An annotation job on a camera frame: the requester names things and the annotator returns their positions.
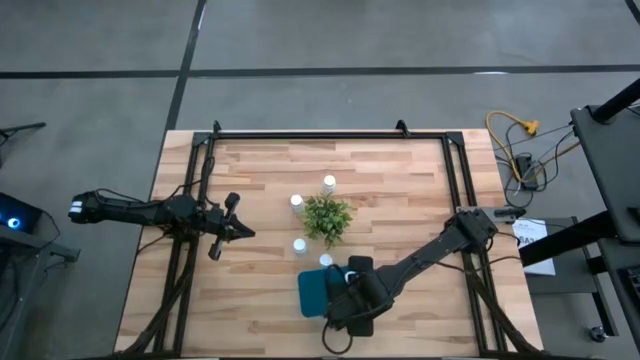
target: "teal cloth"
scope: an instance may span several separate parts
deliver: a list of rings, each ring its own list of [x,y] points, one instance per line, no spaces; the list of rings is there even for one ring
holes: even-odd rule
[[[300,296],[300,311],[305,317],[323,316],[327,311],[327,288],[324,282],[325,269],[303,271],[298,274],[298,295]],[[336,269],[331,269],[330,283],[344,283]],[[349,271],[343,266],[342,271]]]

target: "wheel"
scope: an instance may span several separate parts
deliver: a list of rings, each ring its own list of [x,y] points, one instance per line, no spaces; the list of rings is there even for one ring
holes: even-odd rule
[[[589,330],[589,336],[591,337],[591,340],[599,343],[607,340],[607,334],[604,332],[604,328],[602,326],[592,327]]]

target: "blue light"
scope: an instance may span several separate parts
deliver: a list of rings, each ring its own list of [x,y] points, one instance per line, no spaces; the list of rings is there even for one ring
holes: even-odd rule
[[[7,225],[9,225],[9,227],[12,229],[17,229],[20,226],[20,220],[11,218],[9,219],[9,221],[7,221]]]

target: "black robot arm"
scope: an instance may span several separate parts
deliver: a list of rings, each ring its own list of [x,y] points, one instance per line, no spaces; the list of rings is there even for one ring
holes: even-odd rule
[[[409,280],[451,253],[485,246],[497,231],[482,210],[460,212],[445,223],[438,237],[395,265],[374,270],[371,258],[350,257],[349,267],[358,275],[340,295],[330,299],[326,313],[329,326],[338,330],[346,326],[353,336],[371,336],[373,319],[391,308]]]
[[[243,225],[234,214],[240,196],[230,193],[225,200],[225,214],[219,206],[203,210],[191,195],[172,196],[166,200],[148,202],[129,201],[100,195],[89,191],[73,197],[69,217],[78,224],[93,224],[112,220],[143,226],[158,226],[170,236],[189,231],[217,236],[209,256],[220,257],[223,241],[255,236],[255,232]]]

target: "white paper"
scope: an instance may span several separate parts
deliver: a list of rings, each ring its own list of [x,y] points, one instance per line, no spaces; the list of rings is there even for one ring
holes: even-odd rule
[[[519,249],[547,236],[547,226],[544,220],[531,220],[519,219],[513,224],[513,233],[520,240]],[[524,272],[536,275],[555,275],[556,268],[553,265],[553,259],[547,259],[525,267]]]

